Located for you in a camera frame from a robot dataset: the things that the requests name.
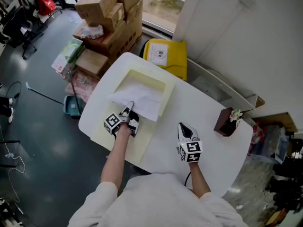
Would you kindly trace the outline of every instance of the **white shirt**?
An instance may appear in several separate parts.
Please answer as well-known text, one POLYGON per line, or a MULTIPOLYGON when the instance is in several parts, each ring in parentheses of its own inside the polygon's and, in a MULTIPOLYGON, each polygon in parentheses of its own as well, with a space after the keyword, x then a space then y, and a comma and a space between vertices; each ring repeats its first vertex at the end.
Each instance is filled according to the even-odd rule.
POLYGON ((247 227, 225 200, 212 193, 199 199, 173 174, 138 176, 117 192, 113 183, 101 183, 69 227, 247 227))

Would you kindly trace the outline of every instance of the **yellow bin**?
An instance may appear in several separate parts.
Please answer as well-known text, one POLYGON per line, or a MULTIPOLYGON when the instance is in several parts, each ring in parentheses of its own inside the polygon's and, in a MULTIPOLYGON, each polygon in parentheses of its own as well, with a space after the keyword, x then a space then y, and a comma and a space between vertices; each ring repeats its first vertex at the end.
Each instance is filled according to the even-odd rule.
POLYGON ((187 80, 186 41, 151 39, 145 44, 143 59, 187 80))

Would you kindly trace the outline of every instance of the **red bag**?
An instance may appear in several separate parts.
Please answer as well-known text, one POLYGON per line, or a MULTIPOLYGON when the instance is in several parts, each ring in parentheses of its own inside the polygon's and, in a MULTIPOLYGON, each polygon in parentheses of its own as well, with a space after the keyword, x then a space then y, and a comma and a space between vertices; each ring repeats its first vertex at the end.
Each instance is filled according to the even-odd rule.
POLYGON ((39 14, 48 15, 55 11, 56 5, 53 0, 36 0, 39 5, 39 14))

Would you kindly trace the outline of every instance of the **person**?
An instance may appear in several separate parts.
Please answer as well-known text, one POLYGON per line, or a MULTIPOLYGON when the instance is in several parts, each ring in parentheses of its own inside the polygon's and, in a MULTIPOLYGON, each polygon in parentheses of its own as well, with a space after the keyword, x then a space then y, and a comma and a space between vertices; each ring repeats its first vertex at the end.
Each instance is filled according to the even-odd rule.
POLYGON ((174 174, 151 174, 130 179, 118 197, 130 134, 121 124, 100 185, 69 227, 247 227, 230 204, 211 193, 197 163, 189 163, 192 192, 174 174))
POLYGON ((9 123, 13 121, 14 109, 11 107, 12 104, 12 98, 0 96, 0 115, 7 116, 9 118, 9 123))

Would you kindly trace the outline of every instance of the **gray floor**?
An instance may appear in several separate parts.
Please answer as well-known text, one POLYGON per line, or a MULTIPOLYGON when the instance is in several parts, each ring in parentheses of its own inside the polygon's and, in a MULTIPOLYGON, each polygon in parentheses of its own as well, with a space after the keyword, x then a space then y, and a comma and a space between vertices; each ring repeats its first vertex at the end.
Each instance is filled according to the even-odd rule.
MULTIPOLYGON (((12 170, 11 180, 21 200, 18 206, 30 220, 40 227, 67 226, 72 214, 84 202, 85 197, 95 190, 109 152, 92 142, 78 129, 78 120, 62 111, 62 105, 43 98, 25 88, 28 82, 32 88, 63 101, 67 83, 51 68, 51 64, 62 48, 71 39, 72 32, 79 25, 77 13, 65 10, 62 15, 50 21, 43 37, 35 42, 38 51, 27 61, 21 57, 22 48, 7 46, 0 57, 0 82, 5 94, 7 87, 19 80, 22 90, 15 103, 14 120, 0 116, 0 125, 5 139, 20 139, 21 144, 8 145, 11 152, 22 156, 26 171, 24 174, 12 170)), ((150 39, 142 36, 132 50, 139 54, 142 45, 150 39)), ((9 95, 18 91, 18 85, 9 95)), ((6 159, 6 148, 0 148, 0 162, 14 163, 6 159)), ((19 160, 18 169, 22 170, 19 160)), ((264 219, 273 211, 272 195, 263 193, 271 176, 272 166, 252 162, 249 158, 230 191, 224 198, 236 208, 250 227, 263 226, 264 219)), ((129 164, 125 164, 123 186, 130 175, 129 164)), ((0 196, 16 198, 8 180, 7 169, 0 168, 0 196)))

